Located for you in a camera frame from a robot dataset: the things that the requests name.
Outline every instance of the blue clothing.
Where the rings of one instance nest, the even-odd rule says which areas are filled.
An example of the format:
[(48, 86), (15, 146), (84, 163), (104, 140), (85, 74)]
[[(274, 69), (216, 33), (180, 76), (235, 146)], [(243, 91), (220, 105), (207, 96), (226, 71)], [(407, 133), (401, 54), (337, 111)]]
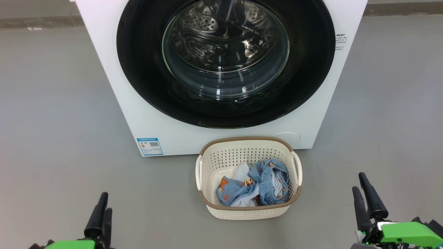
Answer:
[(242, 182), (223, 176), (215, 194), (224, 206), (231, 206), (234, 202), (235, 206), (238, 206), (240, 199), (244, 199), (245, 202), (257, 196), (257, 193), (254, 193), (257, 187), (256, 184), (243, 186)]
[(248, 175), (259, 185), (263, 205), (285, 203), (289, 199), (288, 169), (276, 159), (257, 162)]

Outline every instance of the baseboard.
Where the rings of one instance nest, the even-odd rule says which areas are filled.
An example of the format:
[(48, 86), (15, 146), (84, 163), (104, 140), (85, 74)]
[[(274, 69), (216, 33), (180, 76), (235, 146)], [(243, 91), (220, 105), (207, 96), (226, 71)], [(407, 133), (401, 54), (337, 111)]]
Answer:
[(424, 16), (443, 14), (443, 2), (368, 4), (363, 16)]
[[(368, 4), (363, 16), (411, 16), (443, 14), (443, 1), (418, 3)], [(80, 15), (0, 19), (0, 30), (53, 29), (84, 27)]]

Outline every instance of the sticker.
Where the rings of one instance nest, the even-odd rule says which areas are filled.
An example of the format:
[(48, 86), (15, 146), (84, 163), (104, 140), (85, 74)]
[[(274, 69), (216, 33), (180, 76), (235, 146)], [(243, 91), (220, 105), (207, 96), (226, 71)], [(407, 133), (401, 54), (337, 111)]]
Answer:
[(137, 138), (143, 156), (163, 155), (158, 138)]
[(348, 36), (346, 34), (336, 34), (335, 35), (335, 50), (343, 50), (345, 44), (348, 41)]

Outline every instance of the plastic basket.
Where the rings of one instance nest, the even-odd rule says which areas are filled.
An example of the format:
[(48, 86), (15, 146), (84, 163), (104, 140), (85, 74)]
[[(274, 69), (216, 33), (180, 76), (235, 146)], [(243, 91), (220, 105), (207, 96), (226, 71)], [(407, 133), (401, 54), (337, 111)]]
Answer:
[[(224, 175), (233, 177), (237, 166), (244, 161), (252, 166), (273, 158), (288, 168), (289, 201), (255, 207), (229, 207), (218, 201), (215, 190)], [(214, 140), (202, 149), (195, 164), (195, 180), (198, 193), (213, 216), (225, 220), (257, 220), (285, 213), (300, 195), (303, 174), (299, 157), (285, 141), (275, 137), (235, 137)]]

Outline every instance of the brown basket rim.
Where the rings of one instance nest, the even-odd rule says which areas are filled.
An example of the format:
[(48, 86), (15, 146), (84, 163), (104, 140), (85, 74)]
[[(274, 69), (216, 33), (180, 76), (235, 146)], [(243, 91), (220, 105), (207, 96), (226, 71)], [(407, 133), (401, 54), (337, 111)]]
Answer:
[(239, 137), (230, 137), (230, 138), (222, 138), (222, 139), (217, 139), (214, 141), (211, 141), (209, 143), (207, 143), (203, 149), (200, 151), (200, 156), (202, 156), (205, 151), (212, 145), (214, 144), (221, 144), (221, 143), (225, 143), (225, 142), (235, 142), (235, 141), (248, 141), (248, 140), (265, 140), (265, 141), (274, 141), (274, 142), (279, 142), (281, 144), (283, 144), (284, 146), (286, 146), (288, 148), (289, 151), (294, 151), (294, 149), (292, 149), (291, 145), (289, 145), (286, 141), (280, 139), (280, 138), (276, 138), (276, 137), (270, 137), (270, 136), (239, 136)]
[[(234, 141), (247, 141), (247, 140), (265, 140), (265, 141), (279, 142), (279, 143), (283, 144), (284, 146), (286, 146), (289, 151), (291, 151), (291, 152), (294, 151), (292, 149), (292, 147), (286, 141), (284, 141), (280, 138), (269, 137), (269, 136), (241, 136), (241, 137), (223, 138), (223, 139), (217, 139), (217, 140), (211, 141), (203, 147), (203, 149), (200, 151), (199, 155), (203, 156), (205, 151), (211, 145), (214, 145), (214, 144), (219, 144), (219, 143), (224, 143), (224, 142), (234, 142)], [(297, 192), (295, 193), (294, 197), (292, 197), (288, 202), (281, 203), (281, 204), (275, 204), (275, 205), (268, 205), (268, 206), (246, 206), (246, 207), (219, 206), (219, 205), (215, 205), (215, 204), (211, 203), (208, 199), (206, 199), (202, 190), (199, 190), (198, 194), (200, 195), (200, 198), (202, 198), (203, 202), (207, 206), (209, 206), (213, 209), (230, 210), (230, 211), (251, 211), (251, 210), (274, 209), (274, 208), (281, 208), (281, 207), (289, 206), (289, 205), (293, 204), (298, 199), (298, 197), (300, 196), (301, 189), (302, 189), (301, 186), (297, 186)]]

